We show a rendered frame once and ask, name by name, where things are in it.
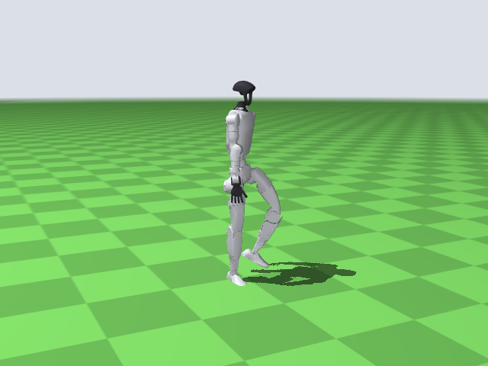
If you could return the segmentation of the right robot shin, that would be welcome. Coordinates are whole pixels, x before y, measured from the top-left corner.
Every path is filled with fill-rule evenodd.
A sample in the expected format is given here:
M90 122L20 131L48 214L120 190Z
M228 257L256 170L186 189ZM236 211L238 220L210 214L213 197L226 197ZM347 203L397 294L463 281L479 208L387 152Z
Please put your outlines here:
M228 226L227 232L227 250L230 258L230 274L234 276L238 274L239 267L239 257L241 256L242 250L242 236L241 232L236 232L236 236L233 234L232 227Z

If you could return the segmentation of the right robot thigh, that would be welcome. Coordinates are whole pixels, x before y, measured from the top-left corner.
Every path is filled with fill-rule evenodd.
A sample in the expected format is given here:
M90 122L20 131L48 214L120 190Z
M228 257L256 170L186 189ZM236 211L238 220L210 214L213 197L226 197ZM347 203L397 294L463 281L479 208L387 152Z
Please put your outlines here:
M225 180L225 182L223 183L223 189L226 193L230 193L231 194L231 190L233 188L233 186L231 185L231 177L230 176L227 180ZM242 190L244 191L244 187L243 187L243 184L241 182L241 185L240 187L242 187ZM234 202L234 196L233 196L233 202L231 203L231 196L229 197L229 200L228 200L228 206L229 206L229 209L230 209L230 219L231 219L231 224L230 226L232 227L232 231L233 231L233 234L236 236L236 232L241 232L241 235L242 235L242 225L243 225L243 221L244 221L244 213L245 213L245 203L246 203L246 199L245 199L245 195L242 194L242 199L243 199L243 203L241 202L241 199L239 197L239 202L238 203L238 200L237 200L237 197L236 197L236 204Z

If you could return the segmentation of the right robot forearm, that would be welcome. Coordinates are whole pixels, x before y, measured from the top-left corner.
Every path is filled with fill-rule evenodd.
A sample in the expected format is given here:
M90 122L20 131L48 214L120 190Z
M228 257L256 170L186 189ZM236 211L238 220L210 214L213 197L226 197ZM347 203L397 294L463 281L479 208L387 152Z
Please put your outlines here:
M240 167L240 161L241 158L239 157L240 154L240 147L235 145L232 147L231 152L230 152L230 161L231 161L231 175L232 175L232 182L233 184L239 183L239 167Z

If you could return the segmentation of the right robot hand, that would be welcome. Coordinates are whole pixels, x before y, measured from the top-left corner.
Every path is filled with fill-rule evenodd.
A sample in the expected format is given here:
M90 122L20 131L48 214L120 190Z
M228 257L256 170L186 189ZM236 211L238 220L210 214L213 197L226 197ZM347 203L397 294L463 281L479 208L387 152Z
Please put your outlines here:
M236 197L237 197L238 203L240 203L239 202L239 197L241 199L241 202L243 203L244 201L242 199L242 194L244 194L246 198L247 198L247 195L242 190L242 187L240 187L240 185L241 185L241 178L240 178L240 176L239 176L239 183L237 183L237 184L233 184L232 177L231 177L231 185L233 186L233 188L231 190L231 203L233 202L233 196L234 196L234 202L235 202L235 204L236 204Z

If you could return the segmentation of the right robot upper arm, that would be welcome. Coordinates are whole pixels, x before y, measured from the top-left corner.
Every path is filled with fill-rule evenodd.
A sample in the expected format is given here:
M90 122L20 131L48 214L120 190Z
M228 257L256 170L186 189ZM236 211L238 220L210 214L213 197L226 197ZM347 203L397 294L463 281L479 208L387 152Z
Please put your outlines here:
M230 152L233 146L237 145L240 147L241 151L240 154L243 152L243 147L237 143L239 139L239 114L233 113L226 116L226 126L228 129L228 137L229 137L229 144L230 144Z

